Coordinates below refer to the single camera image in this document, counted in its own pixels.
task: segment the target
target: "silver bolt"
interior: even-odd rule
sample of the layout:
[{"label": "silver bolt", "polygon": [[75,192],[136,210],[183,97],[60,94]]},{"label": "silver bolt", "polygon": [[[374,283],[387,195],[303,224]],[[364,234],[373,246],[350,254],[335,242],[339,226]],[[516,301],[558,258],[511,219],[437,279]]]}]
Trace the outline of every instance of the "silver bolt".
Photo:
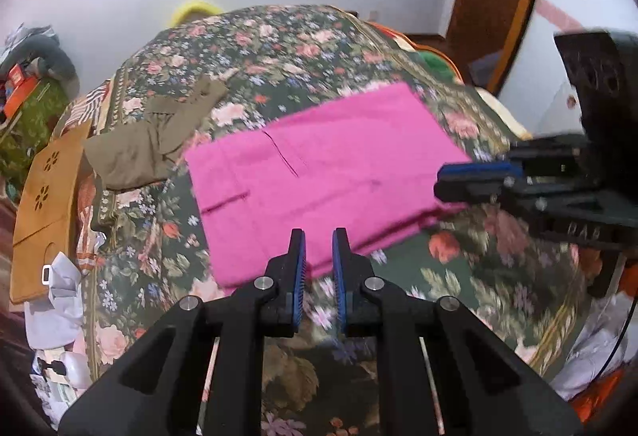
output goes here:
[{"label": "silver bolt", "polygon": [[366,286],[366,289],[370,289],[371,291],[379,291],[384,288],[385,282],[381,278],[371,276],[369,278],[366,278],[366,281],[364,281],[363,284]]},{"label": "silver bolt", "polygon": [[547,199],[543,197],[539,197],[536,199],[536,202],[534,203],[534,205],[536,206],[536,209],[538,211],[545,211],[547,209]]},{"label": "silver bolt", "polygon": [[200,300],[196,296],[184,296],[184,298],[179,300],[179,307],[182,310],[192,310],[199,304],[199,302]]},{"label": "silver bolt", "polygon": [[265,291],[274,285],[274,281],[269,276],[259,276],[256,280],[254,280],[253,285],[254,288],[259,289],[261,291]]},{"label": "silver bolt", "polygon": [[441,299],[439,299],[439,304],[441,305],[442,309],[447,310],[448,312],[454,312],[461,305],[459,300],[456,299],[454,296],[443,296]]}]

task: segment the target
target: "folded pink fabric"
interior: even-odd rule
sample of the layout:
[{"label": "folded pink fabric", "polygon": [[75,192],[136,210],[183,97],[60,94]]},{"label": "folded pink fabric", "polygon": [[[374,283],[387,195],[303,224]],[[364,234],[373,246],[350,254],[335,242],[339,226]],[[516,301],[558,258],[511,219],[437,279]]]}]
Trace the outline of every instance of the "folded pink fabric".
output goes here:
[{"label": "folded pink fabric", "polygon": [[286,251],[295,227],[316,277],[331,269],[336,227],[369,253],[458,210],[433,186],[441,165],[468,157],[399,83],[197,146],[186,160],[213,274],[236,287]]}]

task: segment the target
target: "brown cloth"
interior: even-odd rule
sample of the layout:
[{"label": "brown cloth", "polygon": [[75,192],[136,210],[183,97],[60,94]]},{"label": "brown cloth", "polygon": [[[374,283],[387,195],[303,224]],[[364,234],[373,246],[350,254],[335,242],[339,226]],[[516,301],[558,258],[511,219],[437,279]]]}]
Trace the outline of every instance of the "brown cloth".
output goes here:
[{"label": "brown cloth", "polygon": [[168,178],[184,141],[227,92],[202,76],[186,102],[153,96],[142,121],[87,139],[84,152],[103,186],[120,191]]}]

